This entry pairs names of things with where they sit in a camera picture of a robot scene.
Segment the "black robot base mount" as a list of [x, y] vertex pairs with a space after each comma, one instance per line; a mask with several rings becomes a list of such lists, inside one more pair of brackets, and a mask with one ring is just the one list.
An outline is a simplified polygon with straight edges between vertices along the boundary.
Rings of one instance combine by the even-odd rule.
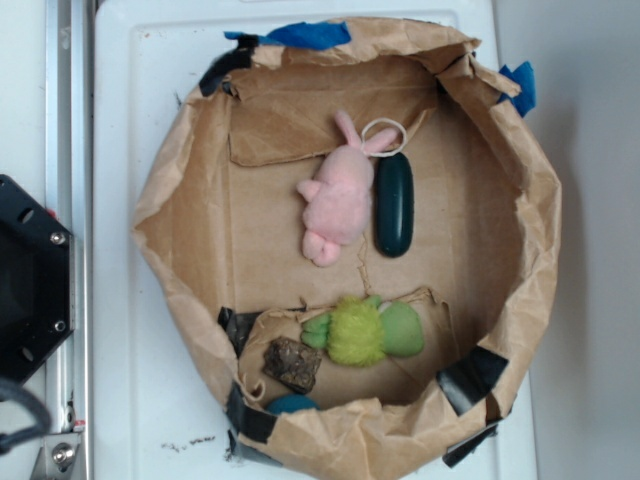
[[1, 176], [1, 375], [25, 383], [72, 332], [73, 235]]

